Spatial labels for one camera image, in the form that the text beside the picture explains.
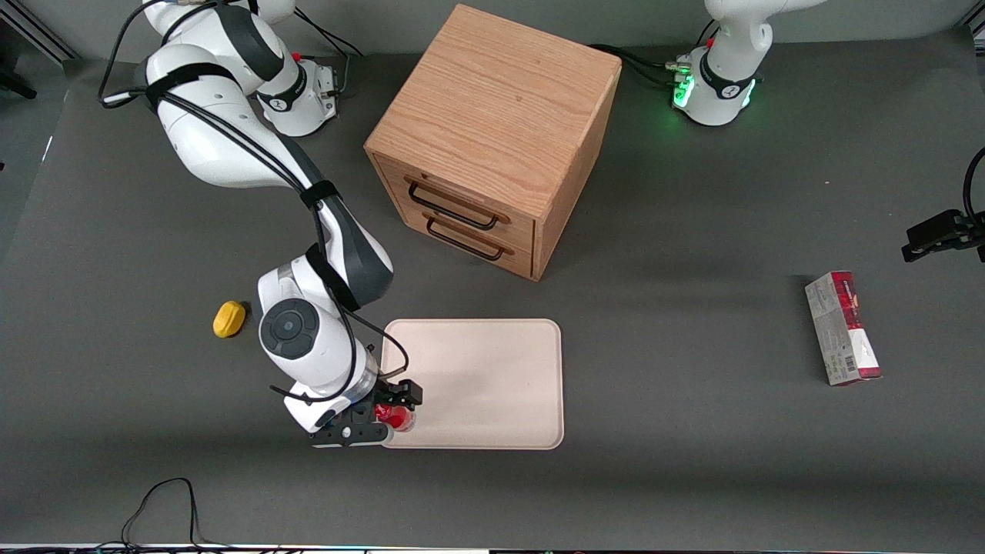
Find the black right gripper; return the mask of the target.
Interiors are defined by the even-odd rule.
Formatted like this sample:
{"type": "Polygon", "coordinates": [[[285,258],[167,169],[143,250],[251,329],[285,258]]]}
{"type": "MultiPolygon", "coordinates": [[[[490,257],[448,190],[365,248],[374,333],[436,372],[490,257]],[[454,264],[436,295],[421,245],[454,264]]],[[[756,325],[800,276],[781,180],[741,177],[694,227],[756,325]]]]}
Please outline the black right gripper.
{"type": "Polygon", "coordinates": [[[411,379],[397,383],[377,382],[364,399],[337,416],[337,425],[382,423],[392,429],[401,429],[403,407],[415,409],[422,404],[422,387],[411,379]]]}

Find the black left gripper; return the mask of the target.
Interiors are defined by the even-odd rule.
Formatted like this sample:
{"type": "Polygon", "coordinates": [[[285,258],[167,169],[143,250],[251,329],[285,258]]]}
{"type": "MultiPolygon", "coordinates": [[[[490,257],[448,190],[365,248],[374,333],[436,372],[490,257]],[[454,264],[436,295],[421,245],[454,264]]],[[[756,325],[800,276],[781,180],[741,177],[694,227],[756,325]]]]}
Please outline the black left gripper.
{"type": "Polygon", "coordinates": [[[907,245],[902,246],[904,262],[911,263],[942,250],[974,249],[984,263],[984,232],[974,217],[950,209],[912,225],[907,230],[907,245]]]}

